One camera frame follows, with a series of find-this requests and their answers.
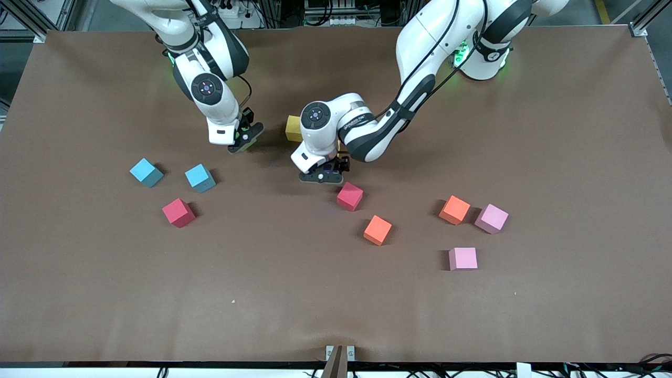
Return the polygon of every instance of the red cube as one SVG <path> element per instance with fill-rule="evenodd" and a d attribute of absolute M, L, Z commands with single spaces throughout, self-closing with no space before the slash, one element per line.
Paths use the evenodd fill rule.
<path fill-rule="evenodd" d="M 336 201 L 338 201 L 338 204 L 345 207 L 346 209 L 354 211 L 357 208 L 357 205 L 360 204 L 363 196 L 364 191 L 362 189 L 359 189 L 357 186 L 354 186 L 349 182 L 346 182 L 336 197 Z"/>
<path fill-rule="evenodd" d="M 196 219 L 189 205 L 181 199 L 174 200 L 163 207 L 163 214 L 168 222 L 177 228 L 182 228 Z"/>

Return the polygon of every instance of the green led light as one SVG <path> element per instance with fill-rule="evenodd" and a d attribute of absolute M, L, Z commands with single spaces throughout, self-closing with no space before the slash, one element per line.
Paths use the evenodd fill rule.
<path fill-rule="evenodd" d="M 462 41 L 460 47 L 455 52 L 454 65 L 455 66 L 460 65 L 467 55 L 469 55 L 469 45 L 466 43 L 466 41 Z"/>
<path fill-rule="evenodd" d="M 504 53 L 504 56 L 502 56 L 502 63 L 499 65 L 499 69 L 502 69 L 504 65 L 506 64 L 506 57 L 509 55 L 509 51 L 511 51 L 510 48 L 507 48 L 506 52 Z"/>

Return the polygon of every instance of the pink cube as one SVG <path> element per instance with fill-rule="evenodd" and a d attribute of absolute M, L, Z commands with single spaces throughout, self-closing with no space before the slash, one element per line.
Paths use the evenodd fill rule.
<path fill-rule="evenodd" d="M 474 224 L 487 233 L 500 233 L 508 217 L 509 213 L 493 204 L 489 204 L 480 212 Z"/>
<path fill-rule="evenodd" d="M 168 219 L 168 222 L 177 228 L 182 228 L 196 219 L 189 205 L 179 198 L 164 206 L 163 214 Z"/>
<path fill-rule="evenodd" d="M 359 189 L 357 186 L 346 182 L 343 185 L 340 193 L 336 197 L 338 204 L 345 207 L 350 211 L 354 211 L 357 208 L 357 205 L 360 204 L 362 197 L 364 196 L 364 191 Z"/>
<path fill-rule="evenodd" d="M 448 252 L 450 270 L 478 269 L 476 248 L 453 248 Z"/>

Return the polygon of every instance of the floor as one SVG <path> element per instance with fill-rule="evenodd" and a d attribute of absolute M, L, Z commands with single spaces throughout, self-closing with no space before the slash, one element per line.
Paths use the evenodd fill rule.
<path fill-rule="evenodd" d="M 607 17 L 610 20 L 616 18 L 632 1 L 609 0 L 604 3 Z M 632 20 L 648 3 L 650 3 L 648 0 L 642 1 L 639 6 L 628 12 L 620 21 Z M 593 0 L 570 0 L 568 5 L 555 16 L 550 18 L 539 17 L 534 20 L 535 26 L 597 24 L 601 24 L 601 22 Z M 662 79 L 668 85 L 672 85 L 672 30 L 669 25 L 672 25 L 672 7 L 665 9 L 648 26 L 647 31 L 650 48 L 656 58 Z M 109 0 L 88 0 L 78 21 L 77 29 L 115 32 L 148 30 L 149 27 L 125 9 L 110 3 Z M 0 43 L 0 56 L 3 57 L 0 60 L 0 98 L 8 101 L 13 98 L 31 48 L 32 44 Z"/>

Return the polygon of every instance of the brown mat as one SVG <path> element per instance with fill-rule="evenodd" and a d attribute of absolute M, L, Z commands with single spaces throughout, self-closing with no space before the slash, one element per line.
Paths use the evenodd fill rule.
<path fill-rule="evenodd" d="M 458 75 L 385 156 L 353 165 L 366 194 L 350 213 L 335 187 L 298 181 L 284 121 L 347 91 L 385 107 L 397 33 L 241 32 L 267 132 L 233 156 L 208 144 L 152 33 L 36 45 L 0 138 L 0 359 L 672 350 L 672 110 L 645 41 L 625 27 L 526 29 L 497 78 Z M 168 172 L 152 189 L 128 173 L 142 157 Z M 184 177 L 199 163 L 219 181 L 205 194 Z M 505 232 L 439 219 L 451 194 L 508 211 Z M 177 197 L 199 214 L 183 229 L 161 213 Z M 361 237 L 373 215 L 394 225 L 383 247 Z M 455 246 L 477 247 L 480 270 L 445 271 Z"/>

